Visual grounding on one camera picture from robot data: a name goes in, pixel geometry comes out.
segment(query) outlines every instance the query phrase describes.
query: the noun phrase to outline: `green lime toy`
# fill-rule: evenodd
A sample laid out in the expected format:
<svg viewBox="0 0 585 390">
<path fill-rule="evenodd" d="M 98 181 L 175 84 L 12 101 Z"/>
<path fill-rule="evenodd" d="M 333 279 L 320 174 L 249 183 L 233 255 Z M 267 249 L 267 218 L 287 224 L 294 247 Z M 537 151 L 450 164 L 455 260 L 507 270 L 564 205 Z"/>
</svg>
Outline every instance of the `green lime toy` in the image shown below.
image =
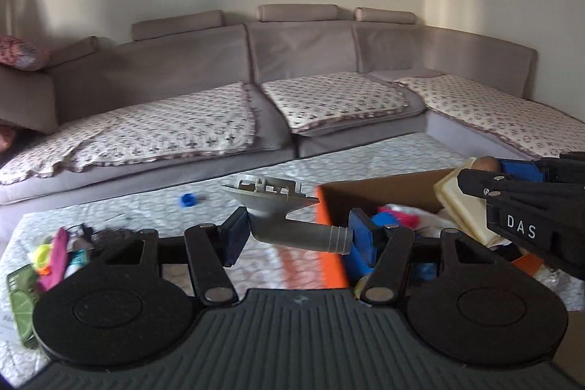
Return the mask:
<svg viewBox="0 0 585 390">
<path fill-rule="evenodd" d="M 34 305 L 40 298 L 37 273 L 28 264 L 9 274 L 7 285 L 20 342 L 28 348 L 36 347 L 32 317 Z"/>
</svg>

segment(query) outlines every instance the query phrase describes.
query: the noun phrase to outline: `blue bottle cap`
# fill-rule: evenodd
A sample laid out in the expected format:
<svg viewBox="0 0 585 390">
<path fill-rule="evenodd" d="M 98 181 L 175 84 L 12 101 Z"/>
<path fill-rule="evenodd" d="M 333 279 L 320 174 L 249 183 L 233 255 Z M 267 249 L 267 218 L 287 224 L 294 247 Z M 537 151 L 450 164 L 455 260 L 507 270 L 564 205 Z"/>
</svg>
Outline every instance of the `blue bottle cap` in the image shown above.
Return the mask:
<svg viewBox="0 0 585 390">
<path fill-rule="evenodd" d="M 185 195 L 181 196 L 181 206 L 192 207 L 194 205 L 197 205 L 197 197 L 195 197 L 192 193 L 186 193 Z"/>
</svg>

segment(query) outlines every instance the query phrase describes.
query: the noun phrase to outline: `screw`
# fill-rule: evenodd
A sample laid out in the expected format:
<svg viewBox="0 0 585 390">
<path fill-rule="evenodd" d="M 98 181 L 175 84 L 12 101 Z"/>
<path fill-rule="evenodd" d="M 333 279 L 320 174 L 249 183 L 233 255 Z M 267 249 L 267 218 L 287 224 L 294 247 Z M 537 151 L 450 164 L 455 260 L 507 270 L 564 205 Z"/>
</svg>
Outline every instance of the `screw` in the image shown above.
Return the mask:
<svg viewBox="0 0 585 390">
<path fill-rule="evenodd" d="M 233 298 L 233 291 L 224 287 L 209 288 L 205 291 L 205 298 L 213 303 L 224 303 Z"/>
<path fill-rule="evenodd" d="M 394 291 L 385 287 L 370 288 L 366 291 L 366 298 L 375 303 L 385 303 L 394 298 Z"/>
</svg>

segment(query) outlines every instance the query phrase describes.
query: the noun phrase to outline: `sofa backrest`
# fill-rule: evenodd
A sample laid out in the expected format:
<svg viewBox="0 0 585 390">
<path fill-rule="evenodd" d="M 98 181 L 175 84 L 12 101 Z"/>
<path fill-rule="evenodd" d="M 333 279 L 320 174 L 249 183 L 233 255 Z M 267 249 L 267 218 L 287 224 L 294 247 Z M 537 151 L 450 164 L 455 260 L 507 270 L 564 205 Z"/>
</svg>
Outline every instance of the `sofa backrest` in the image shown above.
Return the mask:
<svg viewBox="0 0 585 390">
<path fill-rule="evenodd" d="M 249 81 L 245 26 L 125 43 L 49 68 L 61 123 Z"/>
<path fill-rule="evenodd" d="M 257 22 L 246 27 L 257 83 L 357 71 L 352 21 Z"/>
<path fill-rule="evenodd" d="M 536 68 L 536 50 L 518 43 L 439 27 L 424 28 L 426 68 L 469 78 L 524 97 Z"/>
<path fill-rule="evenodd" d="M 423 26 L 362 21 L 352 24 L 360 73 L 423 66 Z"/>
</svg>

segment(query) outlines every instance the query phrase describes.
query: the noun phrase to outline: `cylindrical bolster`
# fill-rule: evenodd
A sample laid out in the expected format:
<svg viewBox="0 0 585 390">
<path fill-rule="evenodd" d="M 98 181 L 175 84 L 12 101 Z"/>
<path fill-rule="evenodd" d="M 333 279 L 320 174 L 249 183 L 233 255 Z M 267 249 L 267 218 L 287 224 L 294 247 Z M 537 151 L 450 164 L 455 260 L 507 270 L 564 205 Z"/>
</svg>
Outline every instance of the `cylindrical bolster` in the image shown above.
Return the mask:
<svg viewBox="0 0 585 390">
<path fill-rule="evenodd" d="M 98 49 L 99 42 L 97 37 L 84 38 L 65 48 L 51 52 L 51 58 L 47 68 L 77 60 L 78 58 L 97 52 Z"/>
<path fill-rule="evenodd" d="M 356 7 L 353 11 L 355 20 L 364 22 L 386 22 L 388 24 L 416 24 L 416 15 L 406 11 L 387 11 L 369 7 Z"/>
<path fill-rule="evenodd" d="M 132 26 L 132 40 L 146 40 L 165 35 L 223 27 L 223 11 L 207 11 L 163 19 L 145 20 Z"/>
<path fill-rule="evenodd" d="M 264 4 L 256 9 L 260 22 L 296 22 L 337 20 L 339 8 L 335 4 Z"/>
</svg>

